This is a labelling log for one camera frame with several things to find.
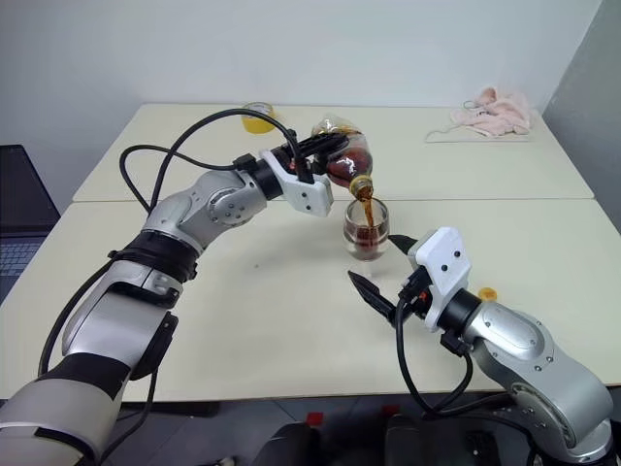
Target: drinking glass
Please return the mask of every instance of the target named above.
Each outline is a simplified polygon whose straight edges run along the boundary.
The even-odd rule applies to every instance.
[[[374,226],[369,226],[364,205],[353,201],[345,209],[343,237],[347,252],[358,260],[376,260],[388,249],[388,208],[378,199],[371,201]]]

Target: black cable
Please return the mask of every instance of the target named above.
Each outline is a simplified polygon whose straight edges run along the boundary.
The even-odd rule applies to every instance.
[[[51,351],[54,348],[54,344],[58,339],[58,335],[60,335],[60,331],[62,327],[65,325],[67,318],[74,310],[74,308],[78,305],[78,302],[82,299],[82,297],[86,294],[86,292],[99,280],[101,277],[110,269],[110,266],[113,264],[111,260],[106,262],[97,272],[91,275],[86,282],[82,284],[82,286],[74,293],[69,302],[62,309],[58,317],[56,318],[56,322],[52,326],[51,330],[48,333],[48,338],[46,339],[45,344],[43,345],[43,349],[41,351],[41,357],[39,358],[39,369],[38,375],[41,377],[45,374],[49,369],[49,359],[51,358]]]
[[[280,123],[278,120],[270,116],[261,114],[259,112],[254,112],[253,110],[248,110],[248,109],[229,109],[229,110],[223,110],[222,112],[216,112],[215,114],[209,115],[201,119],[200,121],[197,121],[196,123],[191,125],[189,128],[187,128],[183,132],[183,134],[181,134],[178,137],[175,143],[169,148],[168,153],[164,157],[164,160],[162,160],[162,163],[159,167],[159,172],[157,173],[157,179],[155,180],[155,185],[153,187],[153,193],[151,195],[151,202],[149,204],[149,211],[152,211],[157,205],[159,193],[162,189],[162,184],[164,183],[164,176],[166,175],[166,170],[168,169],[168,165],[171,163],[171,159],[175,156],[175,153],[180,149],[181,145],[192,134],[194,134],[196,131],[201,129],[203,126],[206,126],[209,123],[212,123],[218,119],[225,118],[225,117],[231,117],[234,115],[256,117],[256,118],[263,119],[271,123],[282,133],[282,135],[284,136],[284,139],[286,139],[287,143],[289,143],[289,147],[291,148],[291,152],[293,153],[294,160],[299,162],[303,158],[302,153],[300,152],[300,148],[298,146],[298,141],[296,139],[295,133],[285,128],[282,125],[282,123]]]
[[[467,405],[459,406],[451,409],[436,409],[436,407],[432,407],[429,405],[425,399],[422,397],[414,381],[409,374],[408,363],[406,362],[406,353],[404,351],[404,323],[403,323],[403,314],[404,314],[404,306],[406,302],[403,299],[399,300],[397,304],[397,310],[395,312],[395,329],[397,335],[397,358],[399,360],[399,367],[401,369],[401,374],[403,375],[404,380],[406,381],[406,385],[408,386],[409,393],[412,398],[416,401],[416,403],[422,408],[427,416],[430,417],[451,417],[465,414],[469,411],[475,410],[476,408],[480,408],[482,406],[488,404],[501,404],[501,403],[512,403],[512,399],[506,393],[501,393],[497,395],[486,396],[485,398],[481,398]],[[443,407],[455,401],[455,399],[461,394],[459,391],[465,389],[465,386],[470,382],[469,380],[469,370],[467,367],[466,376],[462,380],[462,382],[443,400],[439,402],[439,405]]]
[[[440,411],[446,408],[457,398],[459,398],[464,393],[464,391],[466,391],[466,388],[468,388],[468,385],[473,379],[474,365],[473,359],[469,354],[464,354],[464,359],[466,359],[466,375],[464,375],[462,381],[459,382],[459,385],[457,385],[452,392],[450,392],[445,398],[443,398],[437,405],[434,406],[434,411]]]
[[[138,421],[134,425],[132,425],[125,432],[123,432],[116,440],[114,440],[104,450],[104,452],[101,455],[101,460],[99,464],[103,464],[104,461],[106,461],[106,459],[108,458],[108,456],[110,456],[114,452],[114,450],[120,446],[120,444],[125,442],[130,435],[132,435],[134,432],[136,432],[138,429],[140,429],[143,426],[143,424],[147,420],[148,413],[151,411],[151,407],[153,406],[153,396],[155,395],[156,385],[157,385],[157,369],[155,369],[151,373],[151,381],[148,385],[147,401],[145,402],[145,407],[142,410],[142,415],[140,416],[140,419],[138,419]]]
[[[129,419],[130,417],[134,417],[137,416],[141,413],[142,411],[135,411],[134,413],[130,413],[129,415],[125,415],[125,416],[121,416],[121,417],[117,417],[116,418],[116,422],[119,422],[121,420],[126,420]]]
[[[123,177],[123,180],[127,184],[127,187],[129,187],[129,190],[132,191],[132,193],[134,194],[138,202],[140,202],[140,204],[145,208],[145,210],[149,212],[149,206],[148,206],[147,200],[145,199],[145,197],[143,197],[141,192],[134,185],[134,182],[132,182],[129,176],[129,173],[127,173],[127,157],[131,153],[137,150],[157,150],[160,152],[168,153],[169,149],[162,148],[161,146],[154,146],[151,144],[138,144],[136,146],[130,146],[129,148],[124,150],[122,154],[120,155],[120,158],[118,159],[118,165],[119,165],[118,168],[120,169],[120,175]],[[179,152],[174,152],[173,156],[178,157],[182,160],[185,160],[186,162],[189,162],[192,165],[196,165],[197,167],[205,168],[208,170],[219,170],[219,171],[235,170],[235,165],[211,165],[210,163],[199,162],[198,160],[192,157],[189,157],[187,155],[183,155],[182,153],[179,153]]]

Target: pink towel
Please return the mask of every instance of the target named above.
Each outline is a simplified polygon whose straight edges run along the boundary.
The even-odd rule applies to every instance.
[[[526,97],[519,92],[499,95],[494,87],[483,90],[472,108],[451,112],[450,117],[455,123],[489,137],[510,132],[528,134],[531,127]]]

